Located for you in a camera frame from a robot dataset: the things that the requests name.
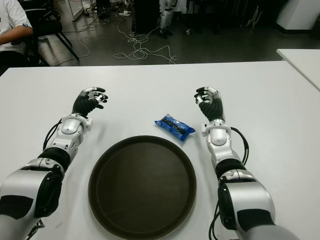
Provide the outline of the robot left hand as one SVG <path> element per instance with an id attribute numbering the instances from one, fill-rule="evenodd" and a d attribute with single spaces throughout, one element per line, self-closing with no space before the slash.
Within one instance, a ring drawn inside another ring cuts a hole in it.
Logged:
<path id="1" fill-rule="evenodd" d="M 108 101 L 105 92 L 105 89 L 94 86 L 82 90 L 73 104 L 71 113 L 87 118 L 94 109 L 103 109 L 102 104 Z"/>

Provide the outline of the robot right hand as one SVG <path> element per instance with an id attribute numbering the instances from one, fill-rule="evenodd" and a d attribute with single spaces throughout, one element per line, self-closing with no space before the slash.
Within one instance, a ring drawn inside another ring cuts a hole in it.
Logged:
<path id="1" fill-rule="evenodd" d="M 220 92 L 210 86 L 200 87 L 194 95 L 195 103 L 209 122 L 225 121 L 224 108 Z"/>

